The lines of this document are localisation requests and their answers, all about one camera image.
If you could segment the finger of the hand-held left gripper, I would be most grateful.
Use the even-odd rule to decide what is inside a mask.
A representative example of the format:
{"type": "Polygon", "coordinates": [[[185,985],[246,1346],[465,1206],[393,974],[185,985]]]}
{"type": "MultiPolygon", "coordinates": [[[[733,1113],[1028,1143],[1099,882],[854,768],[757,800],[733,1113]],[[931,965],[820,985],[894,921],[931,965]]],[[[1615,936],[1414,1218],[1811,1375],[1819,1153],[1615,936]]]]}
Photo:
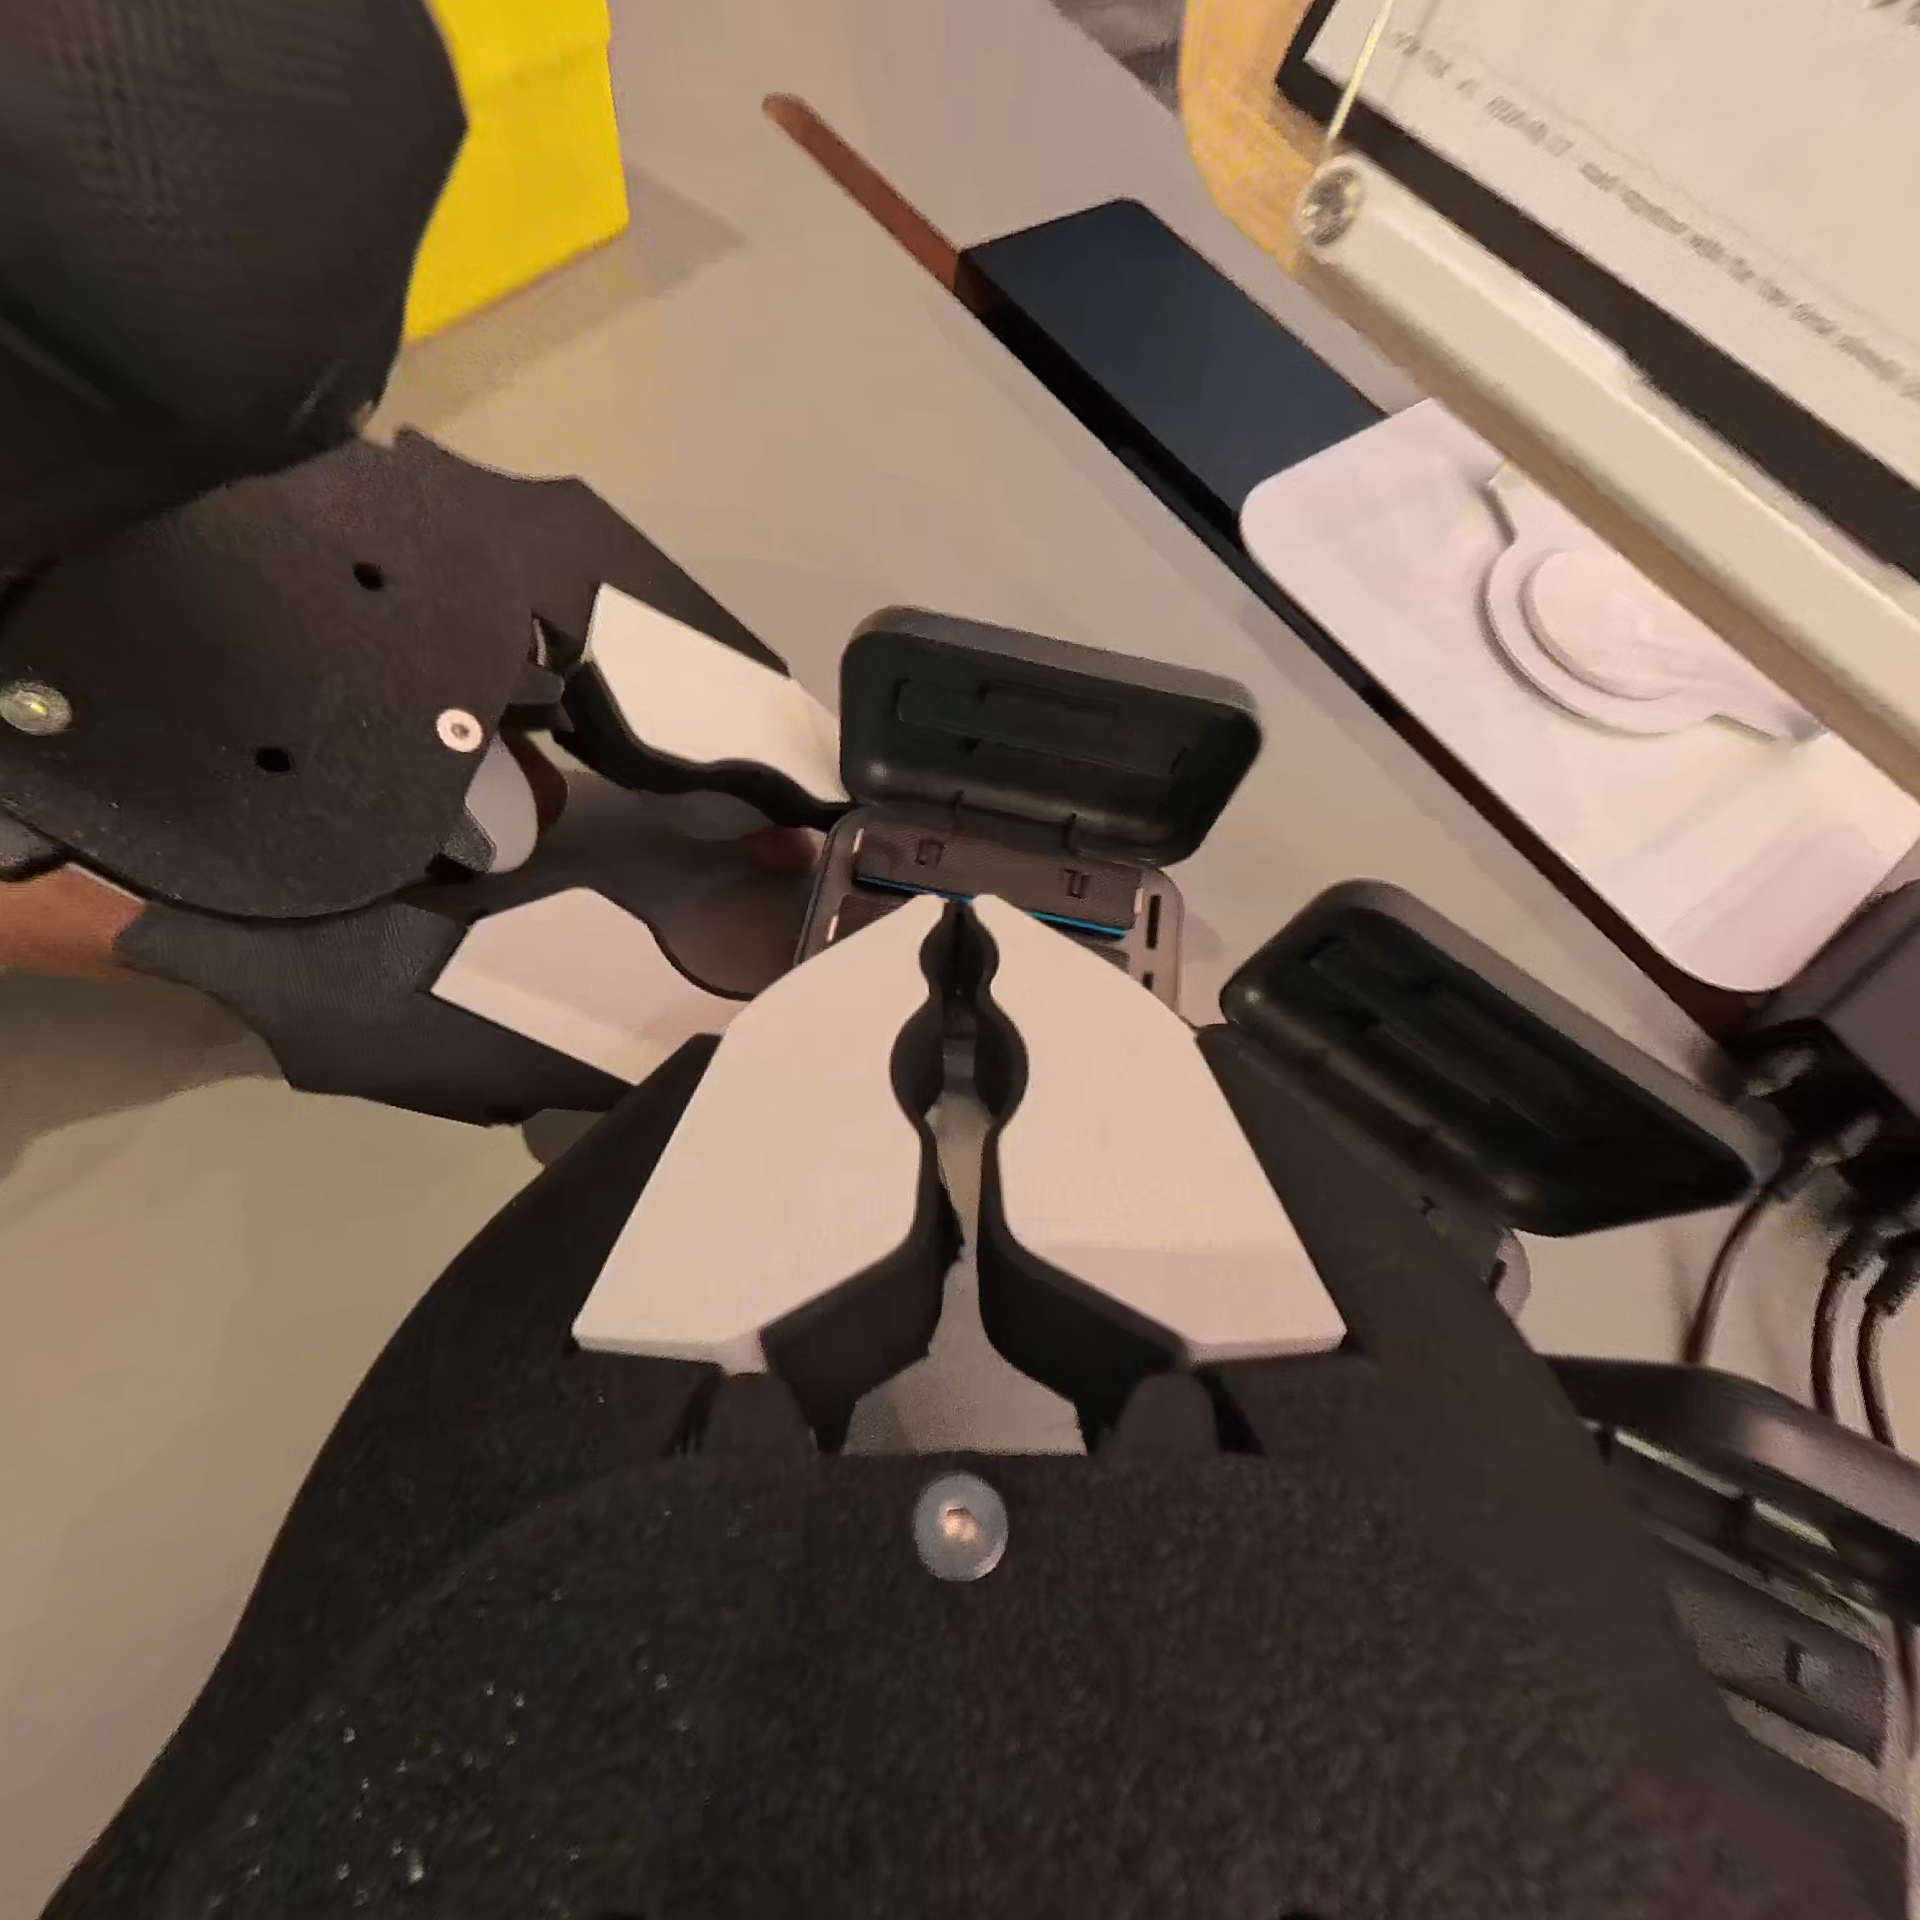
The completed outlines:
{"type": "Polygon", "coordinates": [[[474,918],[433,979],[435,1001],[518,1039],[641,1080],[690,1039],[724,1034],[783,974],[748,952],[735,983],[689,969],[655,922],[567,887],[474,918]]]}
{"type": "Polygon", "coordinates": [[[567,678],[567,745],[663,797],[711,795],[765,823],[833,823],[850,805],[833,712],[777,663],[601,585],[567,678]]]}

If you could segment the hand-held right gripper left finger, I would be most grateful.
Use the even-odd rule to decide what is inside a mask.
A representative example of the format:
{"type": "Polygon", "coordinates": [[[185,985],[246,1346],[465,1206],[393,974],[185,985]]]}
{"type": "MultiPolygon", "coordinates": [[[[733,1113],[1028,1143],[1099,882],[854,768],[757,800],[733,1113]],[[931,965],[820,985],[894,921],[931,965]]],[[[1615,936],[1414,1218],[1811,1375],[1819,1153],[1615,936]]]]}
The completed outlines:
{"type": "Polygon", "coordinates": [[[927,1353],[955,1250],[927,1127],[955,922],[905,902],[732,1021],[572,1322],[583,1353],[774,1378],[823,1450],[927,1353]]]}

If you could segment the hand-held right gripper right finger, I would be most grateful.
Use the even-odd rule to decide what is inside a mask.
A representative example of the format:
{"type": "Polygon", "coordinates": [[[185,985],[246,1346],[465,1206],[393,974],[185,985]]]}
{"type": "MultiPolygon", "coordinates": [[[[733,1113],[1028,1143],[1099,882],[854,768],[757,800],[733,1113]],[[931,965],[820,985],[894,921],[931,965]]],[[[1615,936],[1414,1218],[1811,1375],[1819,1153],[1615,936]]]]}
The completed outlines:
{"type": "Polygon", "coordinates": [[[995,1350],[1087,1443],[1151,1375],[1337,1353],[1346,1319],[1188,1021],[995,895],[967,936],[995,1350]]]}

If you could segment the black battery charger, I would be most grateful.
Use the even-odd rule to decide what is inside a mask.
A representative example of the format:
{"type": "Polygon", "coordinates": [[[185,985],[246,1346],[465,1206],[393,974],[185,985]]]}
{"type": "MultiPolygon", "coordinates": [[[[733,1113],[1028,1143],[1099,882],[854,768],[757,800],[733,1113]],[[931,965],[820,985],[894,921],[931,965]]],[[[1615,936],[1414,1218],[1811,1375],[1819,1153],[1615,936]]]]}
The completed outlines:
{"type": "Polygon", "coordinates": [[[1747,1733],[1915,1838],[1918,1474],[1761,1382],[1551,1357],[1747,1733]]]}
{"type": "Polygon", "coordinates": [[[825,833],[796,962],[919,898],[857,883],[866,848],[908,865],[962,856],[941,848],[1117,861],[1146,882],[1133,929],[1049,926],[1178,1010],[1185,898],[1171,869],[1258,762],[1253,694],[1197,667],[924,608],[868,617],[839,665],[850,805],[825,833]]]}
{"type": "Polygon", "coordinates": [[[1197,1046],[1366,1349],[1414,1297],[1492,1290],[1524,1240],[1730,1209],[1750,1120],[1382,880],[1309,899],[1197,1046]]]}

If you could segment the yellow plastic bin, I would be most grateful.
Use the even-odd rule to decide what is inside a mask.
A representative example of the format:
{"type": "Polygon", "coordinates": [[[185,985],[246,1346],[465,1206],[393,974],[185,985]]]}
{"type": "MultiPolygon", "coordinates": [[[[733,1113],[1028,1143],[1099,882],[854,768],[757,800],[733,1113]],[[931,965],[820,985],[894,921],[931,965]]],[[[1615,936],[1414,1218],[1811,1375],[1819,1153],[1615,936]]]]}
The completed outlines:
{"type": "Polygon", "coordinates": [[[606,1],[435,1],[467,133],[406,293],[423,342],[620,238],[630,219],[606,1]]]}

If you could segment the person's left hand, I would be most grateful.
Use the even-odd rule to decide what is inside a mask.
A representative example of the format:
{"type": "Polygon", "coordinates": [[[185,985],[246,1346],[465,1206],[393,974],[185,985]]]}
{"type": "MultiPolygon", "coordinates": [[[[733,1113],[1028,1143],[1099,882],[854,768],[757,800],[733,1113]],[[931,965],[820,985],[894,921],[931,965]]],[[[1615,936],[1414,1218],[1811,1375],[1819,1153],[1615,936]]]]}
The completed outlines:
{"type": "Polygon", "coordinates": [[[2,880],[2,970],[114,978],[114,949],[146,902],[74,863],[2,880]]]}

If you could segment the white stand base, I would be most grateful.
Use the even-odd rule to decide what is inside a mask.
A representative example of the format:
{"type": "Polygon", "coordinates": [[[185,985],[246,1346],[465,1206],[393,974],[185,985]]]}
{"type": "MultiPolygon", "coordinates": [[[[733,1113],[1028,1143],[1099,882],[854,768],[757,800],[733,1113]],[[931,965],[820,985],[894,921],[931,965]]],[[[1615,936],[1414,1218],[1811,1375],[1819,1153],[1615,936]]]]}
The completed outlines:
{"type": "Polygon", "coordinates": [[[1915,800],[1437,402],[1245,497],[1251,558],[1683,974],[1785,985],[1915,800]]]}

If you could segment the black power hub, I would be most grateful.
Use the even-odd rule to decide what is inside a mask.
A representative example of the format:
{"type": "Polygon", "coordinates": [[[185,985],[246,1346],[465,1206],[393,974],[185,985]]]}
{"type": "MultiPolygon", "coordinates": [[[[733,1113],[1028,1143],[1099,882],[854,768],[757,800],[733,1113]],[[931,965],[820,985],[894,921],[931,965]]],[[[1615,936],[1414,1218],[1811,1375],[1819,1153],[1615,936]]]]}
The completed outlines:
{"type": "Polygon", "coordinates": [[[1915,1195],[1918,882],[1855,913],[1725,1046],[1785,1141],[1862,1137],[1839,1177],[1873,1209],[1915,1195]]]}

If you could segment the wooden display board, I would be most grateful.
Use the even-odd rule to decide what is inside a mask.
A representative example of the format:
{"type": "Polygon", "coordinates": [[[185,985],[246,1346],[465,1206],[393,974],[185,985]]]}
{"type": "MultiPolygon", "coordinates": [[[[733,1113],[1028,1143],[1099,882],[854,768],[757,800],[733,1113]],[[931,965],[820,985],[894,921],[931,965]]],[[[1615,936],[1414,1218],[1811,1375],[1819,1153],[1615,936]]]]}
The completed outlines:
{"type": "Polygon", "coordinates": [[[1763,376],[1335,93],[1335,1],[1188,3],[1179,107],[1219,207],[1426,394],[1915,789],[1918,496],[1763,376]]]}

